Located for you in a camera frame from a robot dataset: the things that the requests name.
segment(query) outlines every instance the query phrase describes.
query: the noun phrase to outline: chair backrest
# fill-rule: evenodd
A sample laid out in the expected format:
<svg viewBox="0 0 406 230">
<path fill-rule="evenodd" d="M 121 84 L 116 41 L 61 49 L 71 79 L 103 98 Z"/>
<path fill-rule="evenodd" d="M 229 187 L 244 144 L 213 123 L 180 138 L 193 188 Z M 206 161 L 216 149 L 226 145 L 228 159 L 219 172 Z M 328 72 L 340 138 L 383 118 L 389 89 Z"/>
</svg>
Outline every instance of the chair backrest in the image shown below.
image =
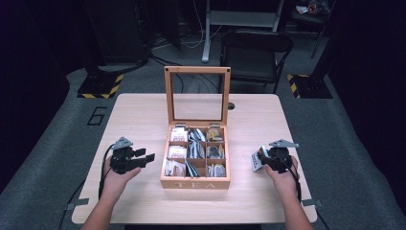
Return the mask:
<svg viewBox="0 0 406 230">
<path fill-rule="evenodd" d="M 293 48 L 293 41 L 289 36 L 275 32 L 235 30 L 223 36 L 221 46 L 222 49 L 235 47 L 275 53 L 290 53 Z"/>
</svg>

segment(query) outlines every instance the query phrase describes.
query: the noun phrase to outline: chair leg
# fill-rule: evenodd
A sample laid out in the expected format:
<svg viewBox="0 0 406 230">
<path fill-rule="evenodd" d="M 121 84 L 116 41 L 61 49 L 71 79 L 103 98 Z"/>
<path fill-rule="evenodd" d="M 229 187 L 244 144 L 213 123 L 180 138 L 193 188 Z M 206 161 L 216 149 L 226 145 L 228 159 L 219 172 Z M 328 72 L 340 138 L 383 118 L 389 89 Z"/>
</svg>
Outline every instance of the chair leg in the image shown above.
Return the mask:
<svg viewBox="0 0 406 230">
<path fill-rule="evenodd" d="M 322 40 L 322 37 L 325 34 L 325 29 L 326 29 L 326 26 L 323 27 L 323 30 L 319 33 L 319 35 L 317 37 L 316 47 L 314 47 L 313 54 L 311 55 L 311 58 L 314 58 L 314 56 L 316 55 L 317 48 L 319 48 L 320 41 Z"/>
</svg>

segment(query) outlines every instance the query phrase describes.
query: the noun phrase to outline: chair seat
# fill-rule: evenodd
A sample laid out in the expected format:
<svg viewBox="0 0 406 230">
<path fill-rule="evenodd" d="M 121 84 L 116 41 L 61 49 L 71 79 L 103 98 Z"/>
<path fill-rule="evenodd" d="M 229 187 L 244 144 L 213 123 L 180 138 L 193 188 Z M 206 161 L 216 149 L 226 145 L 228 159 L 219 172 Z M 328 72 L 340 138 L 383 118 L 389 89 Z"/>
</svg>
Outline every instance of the chair seat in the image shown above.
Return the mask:
<svg viewBox="0 0 406 230">
<path fill-rule="evenodd" d="M 309 12 L 300 14 L 300 13 L 298 13 L 298 11 L 296 11 L 296 9 L 292 9 L 290 16 L 293 19 L 300 20 L 304 23 L 312 24 L 312 25 L 324 25 L 327 23 L 327 20 L 328 20 L 327 14 L 313 15 Z"/>
<path fill-rule="evenodd" d="M 227 48 L 223 66 L 231 67 L 232 78 L 250 77 L 252 81 L 274 81 L 277 73 L 273 53 L 247 50 L 235 47 Z"/>
</svg>

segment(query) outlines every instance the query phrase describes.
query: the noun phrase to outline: black chair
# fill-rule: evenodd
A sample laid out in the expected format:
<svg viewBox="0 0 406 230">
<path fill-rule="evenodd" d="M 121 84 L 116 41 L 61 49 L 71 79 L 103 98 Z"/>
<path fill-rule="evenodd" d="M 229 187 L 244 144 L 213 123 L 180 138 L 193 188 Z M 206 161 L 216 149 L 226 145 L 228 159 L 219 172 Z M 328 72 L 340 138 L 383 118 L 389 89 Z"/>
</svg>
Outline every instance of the black chair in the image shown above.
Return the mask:
<svg viewBox="0 0 406 230">
<path fill-rule="evenodd" d="M 320 41 L 322 40 L 323 35 L 325 34 L 326 27 L 328 24 L 328 21 L 330 19 L 331 13 L 334 9 L 336 0 L 329 0 L 329 12 L 328 13 L 318 13 L 318 14 L 311 14 L 309 12 L 305 13 L 298 13 L 296 10 L 296 4 L 291 4 L 291 10 L 289 12 L 288 17 L 295 20 L 297 23 L 303 23 L 305 25 L 315 27 L 316 29 L 319 30 L 319 33 L 317 34 L 316 40 L 316 46 L 314 47 L 313 54 L 311 55 L 311 58 L 314 58 L 317 52 L 317 48 L 320 45 Z"/>
<path fill-rule="evenodd" d="M 292 48 L 293 41 L 285 34 L 235 30 L 222 37 L 220 66 L 231 67 L 232 81 L 273 83 L 275 94 Z"/>
</svg>

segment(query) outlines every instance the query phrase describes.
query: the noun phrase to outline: table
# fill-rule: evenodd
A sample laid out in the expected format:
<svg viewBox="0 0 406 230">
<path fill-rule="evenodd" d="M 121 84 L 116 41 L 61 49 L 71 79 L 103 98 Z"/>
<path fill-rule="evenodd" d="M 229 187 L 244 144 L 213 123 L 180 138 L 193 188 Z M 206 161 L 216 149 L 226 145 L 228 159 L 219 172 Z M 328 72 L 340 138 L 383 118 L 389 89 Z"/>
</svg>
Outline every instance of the table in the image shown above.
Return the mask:
<svg viewBox="0 0 406 230">
<path fill-rule="evenodd" d="M 278 29 L 284 0 L 279 0 L 276 12 L 211 11 L 210 1 L 206 2 L 206 37 L 202 61 L 208 62 L 210 55 L 210 26 L 245 26 Z"/>
<path fill-rule="evenodd" d="M 74 223 L 84 223 L 98 202 L 102 158 L 107 148 L 124 136 L 133 148 L 156 153 L 128 182 L 115 206 L 112 223 L 135 224 L 237 224 L 284 222 L 283 208 L 271 178 L 264 170 L 252 172 L 250 156 L 261 146 L 281 138 L 292 142 L 281 102 L 270 94 L 231 94 L 236 108 L 228 113 L 231 184 L 229 190 L 164 190 L 160 182 L 167 140 L 166 94 L 121 94 L 113 108 L 101 143 L 75 208 Z M 295 149 L 290 154 L 298 158 Z M 311 199 L 299 164 L 303 200 Z M 310 221 L 315 207 L 305 206 Z"/>
</svg>

